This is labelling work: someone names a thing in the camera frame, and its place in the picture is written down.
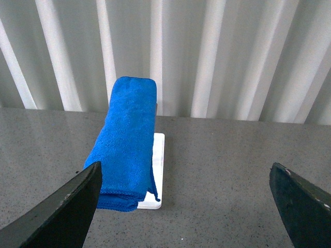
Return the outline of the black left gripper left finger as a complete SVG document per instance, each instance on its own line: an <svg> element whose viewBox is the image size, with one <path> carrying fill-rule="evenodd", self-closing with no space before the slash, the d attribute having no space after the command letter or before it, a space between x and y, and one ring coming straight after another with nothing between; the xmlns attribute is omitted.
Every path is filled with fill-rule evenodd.
<svg viewBox="0 0 331 248"><path fill-rule="evenodd" d="M82 247L101 184L101 163L95 162L1 229L1 247Z"/></svg>

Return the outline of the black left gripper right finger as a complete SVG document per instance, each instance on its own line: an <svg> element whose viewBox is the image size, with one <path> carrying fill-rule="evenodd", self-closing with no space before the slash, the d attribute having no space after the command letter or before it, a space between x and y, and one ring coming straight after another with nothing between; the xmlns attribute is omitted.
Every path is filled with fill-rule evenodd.
<svg viewBox="0 0 331 248"><path fill-rule="evenodd" d="M330 247L330 194L280 163L269 186L294 247Z"/></svg>

